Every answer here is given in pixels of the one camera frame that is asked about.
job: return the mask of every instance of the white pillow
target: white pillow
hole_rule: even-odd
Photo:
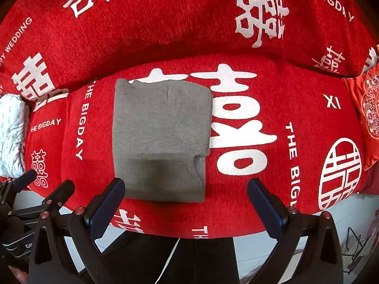
[[[17,178],[25,173],[24,146],[29,108],[21,96],[0,98],[0,176]]]

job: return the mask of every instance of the embroidered floral pattern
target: embroidered floral pattern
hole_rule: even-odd
[[[367,120],[370,135],[379,139],[379,75],[375,75],[366,81],[367,93],[363,97],[363,114]]]

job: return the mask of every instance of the circular double happiness emblem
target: circular double happiness emblem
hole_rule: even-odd
[[[338,139],[325,159],[318,189],[318,207],[324,210],[347,198],[362,173],[361,155],[349,138]]]

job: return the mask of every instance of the red blanket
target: red blanket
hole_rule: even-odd
[[[32,189],[47,195],[69,178],[68,206],[87,204],[114,177],[116,79],[180,75],[215,98],[205,203],[124,200],[113,225],[187,238],[262,231],[246,196],[253,176],[303,212],[331,206],[365,177],[338,78],[376,63],[363,22],[353,0],[18,0],[0,25],[0,92],[35,110]]]

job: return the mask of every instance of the black mount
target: black mount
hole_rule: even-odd
[[[94,241],[107,229],[125,194],[122,179],[114,178],[87,207],[61,215],[60,208],[75,191],[71,180],[59,185],[40,206],[12,210],[16,193],[36,179],[33,170],[0,188],[1,243],[7,263],[28,271],[29,284],[85,284],[78,276],[64,237],[71,237],[95,284],[117,284]]]
[[[95,284],[120,283],[116,275],[109,272],[94,240],[103,236],[124,198],[124,181],[114,178],[87,207],[77,207],[70,214],[59,213],[75,191],[70,180],[64,181],[40,206],[12,210],[16,193],[35,178],[36,173],[31,170],[14,181],[1,184],[0,237],[6,264],[29,272],[29,284],[85,284],[67,249],[64,241],[67,236],[73,239]],[[277,284],[302,236],[308,236],[304,252],[294,275],[286,283],[343,283],[341,248],[330,213],[324,211],[314,216],[301,214],[292,206],[286,208],[258,178],[249,180],[247,191],[269,236],[277,240],[250,284]],[[2,276],[6,269],[0,269]]]

